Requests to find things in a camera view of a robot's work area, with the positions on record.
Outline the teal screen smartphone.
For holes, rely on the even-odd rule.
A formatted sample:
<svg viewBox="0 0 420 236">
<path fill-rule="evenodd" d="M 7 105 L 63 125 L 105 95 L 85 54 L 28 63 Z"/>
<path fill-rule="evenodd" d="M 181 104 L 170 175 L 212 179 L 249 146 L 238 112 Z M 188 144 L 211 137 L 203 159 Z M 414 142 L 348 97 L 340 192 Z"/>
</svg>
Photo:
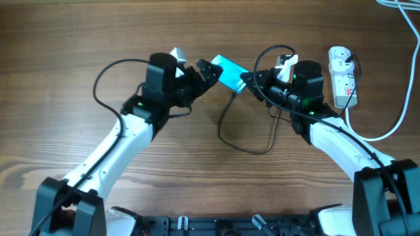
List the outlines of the teal screen smartphone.
<svg viewBox="0 0 420 236">
<path fill-rule="evenodd" d="M 215 56 L 211 63 L 222 68 L 222 74 L 219 77 L 220 83 L 237 94 L 242 92 L 246 87 L 246 84 L 241 79 L 240 75 L 242 73 L 248 73 L 246 69 L 220 54 Z"/>
</svg>

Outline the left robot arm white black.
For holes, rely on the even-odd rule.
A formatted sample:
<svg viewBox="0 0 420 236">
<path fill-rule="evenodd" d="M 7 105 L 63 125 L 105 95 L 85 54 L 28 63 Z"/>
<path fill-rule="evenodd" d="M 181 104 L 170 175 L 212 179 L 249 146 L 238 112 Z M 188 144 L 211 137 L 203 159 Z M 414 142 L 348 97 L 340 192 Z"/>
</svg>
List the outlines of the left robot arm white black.
<svg viewBox="0 0 420 236">
<path fill-rule="evenodd" d="M 158 52 L 146 61 L 145 81 L 114 111 L 117 121 L 100 145 L 62 180 L 39 186 L 31 235 L 143 235 L 142 216 L 121 207 L 104 209 L 114 184 L 130 162 L 173 118 L 174 107 L 190 108 L 214 86 L 222 68 L 207 60 L 195 67 Z"/>
</svg>

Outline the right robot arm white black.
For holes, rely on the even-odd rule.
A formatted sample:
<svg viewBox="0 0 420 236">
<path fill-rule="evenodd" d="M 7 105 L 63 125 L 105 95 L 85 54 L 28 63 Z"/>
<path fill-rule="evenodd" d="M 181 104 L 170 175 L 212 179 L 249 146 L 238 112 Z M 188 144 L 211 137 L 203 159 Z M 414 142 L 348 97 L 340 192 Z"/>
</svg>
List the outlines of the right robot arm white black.
<svg viewBox="0 0 420 236">
<path fill-rule="evenodd" d="M 289 112 L 293 130 L 322 150 L 353 183 L 352 206 L 315 211 L 318 235 L 418 235 L 419 166 L 397 161 L 357 137 L 324 103 L 321 65 L 305 60 L 291 82 L 272 68 L 240 75 L 260 101 Z"/>
</svg>

